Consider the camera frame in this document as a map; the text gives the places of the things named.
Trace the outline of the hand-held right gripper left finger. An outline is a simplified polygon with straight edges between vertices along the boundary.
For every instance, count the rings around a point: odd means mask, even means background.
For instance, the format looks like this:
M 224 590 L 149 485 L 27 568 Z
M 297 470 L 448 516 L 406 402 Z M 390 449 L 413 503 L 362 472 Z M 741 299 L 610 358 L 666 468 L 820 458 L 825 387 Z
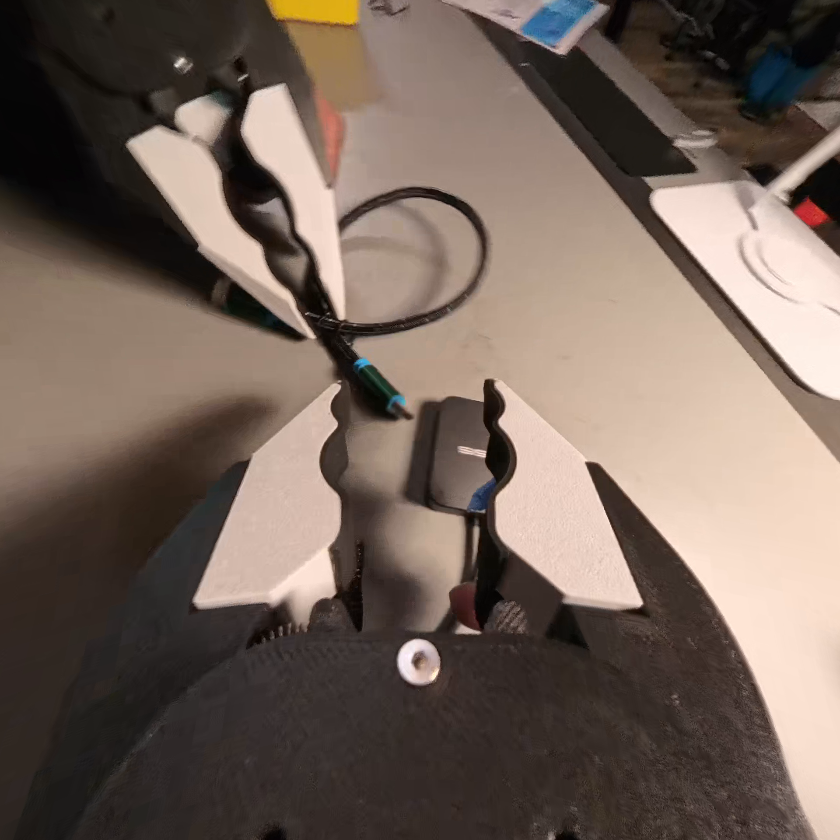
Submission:
M 192 599 L 200 612 L 262 606 L 302 628 L 350 579 L 350 389 L 333 383 L 251 456 Z

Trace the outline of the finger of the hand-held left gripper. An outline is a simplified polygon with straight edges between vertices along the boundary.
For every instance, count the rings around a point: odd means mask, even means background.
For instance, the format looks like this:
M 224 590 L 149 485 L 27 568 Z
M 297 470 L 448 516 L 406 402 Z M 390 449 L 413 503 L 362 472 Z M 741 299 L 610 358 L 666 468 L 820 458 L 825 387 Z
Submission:
M 315 312 L 322 291 L 335 319 L 346 314 L 341 236 L 327 185 L 288 87 L 252 93 L 240 123 L 250 158 L 279 192 L 256 212 L 256 232 L 294 317 Z
M 271 275 L 258 239 L 235 217 L 225 192 L 217 143 L 239 140 L 240 121 L 231 95 L 204 95 L 176 103 L 159 122 L 126 147 L 196 243 L 198 252 L 264 308 L 307 339 L 303 316 L 294 317 L 284 288 Z M 253 162 L 245 147 L 247 162 Z

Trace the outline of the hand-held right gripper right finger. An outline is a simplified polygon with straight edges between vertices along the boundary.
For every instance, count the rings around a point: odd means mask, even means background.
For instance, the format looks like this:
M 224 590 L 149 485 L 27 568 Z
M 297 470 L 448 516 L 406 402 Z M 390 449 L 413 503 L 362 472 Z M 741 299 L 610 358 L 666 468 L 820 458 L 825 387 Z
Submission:
M 640 610 L 643 597 L 586 457 L 509 385 L 484 385 L 486 503 L 479 592 L 523 610 L 530 632 L 548 632 L 565 606 Z

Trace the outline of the black adapter hub with cable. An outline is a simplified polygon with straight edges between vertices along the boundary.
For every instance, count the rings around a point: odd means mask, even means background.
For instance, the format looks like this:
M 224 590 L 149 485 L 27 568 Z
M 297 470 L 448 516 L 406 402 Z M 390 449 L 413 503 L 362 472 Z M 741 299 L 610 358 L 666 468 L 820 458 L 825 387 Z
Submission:
M 406 497 L 459 518 L 465 528 L 462 583 L 476 578 L 480 528 L 496 480 L 487 466 L 485 404 L 463 396 L 426 402 L 416 419 Z

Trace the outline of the yellow plastic bin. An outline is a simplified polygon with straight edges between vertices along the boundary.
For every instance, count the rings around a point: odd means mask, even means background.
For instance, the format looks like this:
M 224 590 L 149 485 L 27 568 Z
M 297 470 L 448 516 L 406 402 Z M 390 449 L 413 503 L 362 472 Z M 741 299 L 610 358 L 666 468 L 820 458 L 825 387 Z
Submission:
M 359 23 L 360 1 L 266 1 L 275 19 L 314 25 L 353 27 Z

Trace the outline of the white paper sheet blue header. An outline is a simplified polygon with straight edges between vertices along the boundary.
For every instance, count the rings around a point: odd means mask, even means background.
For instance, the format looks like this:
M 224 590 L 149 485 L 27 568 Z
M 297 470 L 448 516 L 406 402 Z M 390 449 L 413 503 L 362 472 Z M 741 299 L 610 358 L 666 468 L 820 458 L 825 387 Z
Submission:
M 596 1 L 445 1 L 557 56 L 567 55 L 610 11 Z

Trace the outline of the white desk stand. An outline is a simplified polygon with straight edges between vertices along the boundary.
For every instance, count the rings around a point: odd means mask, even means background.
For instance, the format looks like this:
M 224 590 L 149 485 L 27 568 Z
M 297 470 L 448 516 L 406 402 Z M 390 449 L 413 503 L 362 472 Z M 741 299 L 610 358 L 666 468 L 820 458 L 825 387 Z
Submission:
M 839 398 L 839 258 L 789 201 L 835 157 L 839 128 L 768 185 L 751 178 L 661 187 L 659 219 L 793 377 Z

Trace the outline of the black flat strip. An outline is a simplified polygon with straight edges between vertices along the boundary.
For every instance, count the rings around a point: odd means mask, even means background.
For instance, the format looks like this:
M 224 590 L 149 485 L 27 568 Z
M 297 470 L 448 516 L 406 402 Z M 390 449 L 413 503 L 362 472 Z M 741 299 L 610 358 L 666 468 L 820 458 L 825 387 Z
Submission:
M 575 121 L 625 175 L 689 175 L 697 167 L 586 54 L 523 46 L 528 85 L 564 128 Z

